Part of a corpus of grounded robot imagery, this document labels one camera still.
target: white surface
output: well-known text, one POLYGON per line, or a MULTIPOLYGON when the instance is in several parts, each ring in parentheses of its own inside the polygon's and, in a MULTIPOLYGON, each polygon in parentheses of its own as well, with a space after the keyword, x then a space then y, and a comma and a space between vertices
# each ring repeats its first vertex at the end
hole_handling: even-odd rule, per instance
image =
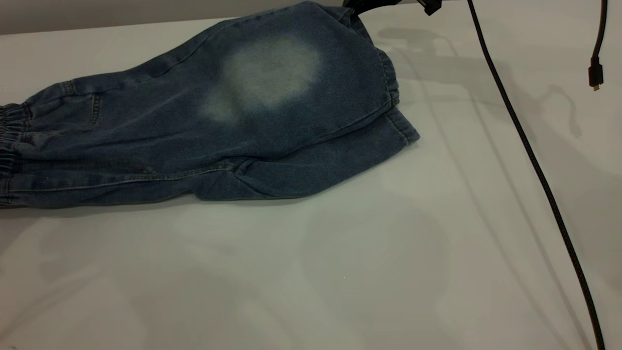
MULTIPOLYGON (((594 93, 591 2, 479 0, 514 106, 622 349, 622 47, 594 93)), ((610 18, 622 15, 611 4, 610 18)), ((363 18, 422 135, 318 196, 0 210, 0 345, 18 349, 587 349, 592 329, 466 2, 363 18)), ((216 21, 0 37, 0 104, 137 65, 216 21)))

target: pocket seam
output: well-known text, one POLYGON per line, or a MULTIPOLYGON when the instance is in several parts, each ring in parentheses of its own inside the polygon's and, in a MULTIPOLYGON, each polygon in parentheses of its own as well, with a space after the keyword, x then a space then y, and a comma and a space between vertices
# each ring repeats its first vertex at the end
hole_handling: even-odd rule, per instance
POLYGON ((91 117, 86 126, 93 126, 101 115, 101 97, 97 93, 93 93, 91 97, 91 117))

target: light discolored patch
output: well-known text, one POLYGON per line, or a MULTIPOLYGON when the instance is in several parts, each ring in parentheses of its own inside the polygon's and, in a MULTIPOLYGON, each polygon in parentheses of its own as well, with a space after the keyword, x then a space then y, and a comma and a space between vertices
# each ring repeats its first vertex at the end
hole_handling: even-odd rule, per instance
POLYGON ((301 97, 318 79, 316 49, 290 37, 260 40, 224 58, 206 112, 219 121, 236 121, 253 111, 275 110, 301 97))

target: blue denim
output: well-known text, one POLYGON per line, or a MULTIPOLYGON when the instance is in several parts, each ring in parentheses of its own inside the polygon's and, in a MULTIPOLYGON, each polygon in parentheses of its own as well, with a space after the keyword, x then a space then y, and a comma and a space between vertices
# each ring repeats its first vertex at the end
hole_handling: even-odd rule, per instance
POLYGON ((309 196, 419 138, 344 7, 221 22, 124 72, 0 106, 0 206, 309 196))

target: stitching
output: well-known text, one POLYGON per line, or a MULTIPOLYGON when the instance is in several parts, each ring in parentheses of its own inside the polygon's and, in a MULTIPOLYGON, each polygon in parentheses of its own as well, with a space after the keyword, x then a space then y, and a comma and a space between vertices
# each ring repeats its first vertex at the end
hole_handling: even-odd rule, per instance
POLYGON ((404 140, 406 141, 406 144, 409 144, 410 141, 408 140, 408 137, 406 137, 406 134, 400 128, 397 127, 397 125, 395 124, 395 121, 393 120, 393 118, 391 118, 388 115, 386 115, 384 117, 387 118, 387 120, 390 122, 390 124, 393 126, 393 128, 395 128, 395 130, 404 138, 404 140))
POLYGON ((30 127, 30 119, 32 118, 32 112, 30 111, 30 106, 28 105, 27 102, 24 102, 24 104, 22 105, 24 112, 26 113, 26 118, 24 119, 24 130, 22 130, 21 135, 19 136, 19 142, 18 143, 14 143, 13 147, 12 147, 12 151, 16 154, 15 155, 15 160, 13 162, 13 169, 11 171, 11 175, 9 176, 8 179, 6 179, 6 188, 4 190, 5 197, 7 198, 7 203, 8 205, 11 205, 11 202, 13 200, 13 196, 10 195, 11 190, 9 189, 9 185, 11 183, 11 180, 13 179, 13 177, 15 176, 16 173, 16 169, 17 169, 17 165, 19 164, 19 161, 22 158, 21 153, 17 152, 17 145, 19 143, 24 142, 24 136, 26 135, 26 131, 29 129, 30 127))
POLYGON ((91 102, 91 118, 88 120, 87 126, 93 126, 97 123, 97 119, 100 117, 101 98, 98 94, 94 93, 91 102))
POLYGON ((365 29, 365 26, 363 24, 363 22, 361 21, 361 19, 358 16, 354 16, 356 17, 356 21, 357 22, 351 22, 349 27, 354 29, 354 31, 361 37, 363 38, 363 40, 365 40, 366 43, 368 43, 371 47, 373 47, 373 49, 376 52, 376 55, 378 55, 378 60, 380 61, 380 67, 382 68, 383 71, 383 76, 384 76, 384 89, 385 91, 387 91, 389 94, 391 94, 391 92, 389 91, 389 77, 387 76, 387 72, 386 72, 386 63, 382 57, 382 55, 380 54, 381 50, 379 48, 377 48, 374 44, 373 41, 371 40, 371 36, 369 36, 369 34, 367 33, 367 35, 364 35, 361 31, 360 31, 360 27, 362 27, 365 31, 367 31, 365 29))
POLYGON ((192 177, 192 176, 197 176, 197 175, 202 175, 202 174, 207 174, 207 173, 213 173, 215 171, 223 171, 223 170, 232 170, 231 167, 226 167, 226 168, 218 168, 218 169, 209 169, 209 170, 204 170, 204 171, 199 171, 199 172, 193 172, 191 174, 184 174, 184 175, 178 175, 178 176, 165 176, 165 177, 135 177, 132 179, 128 179, 125 181, 117 181, 117 182, 111 182, 109 184, 99 184, 99 185, 95 185, 95 186, 75 186, 75 187, 65 187, 65 188, 51 188, 51 189, 14 189, 12 191, 9 192, 55 192, 55 191, 69 191, 69 190, 75 190, 75 189, 94 189, 94 188, 101 188, 101 187, 108 187, 108 186, 116 186, 116 185, 122 185, 122 184, 130 184, 130 183, 134 183, 134 182, 149 182, 149 181, 175 181, 175 180, 181 180, 181 179, 186 179, 188 177, 192 177))
POLYGON ((77 95, 78 93, 76 92, 76 89, 73 87, 73 83, 71 80, 67 80, 67 85, 69 85, 69 89, 71 89, 72 93, 74 95, 77 95))

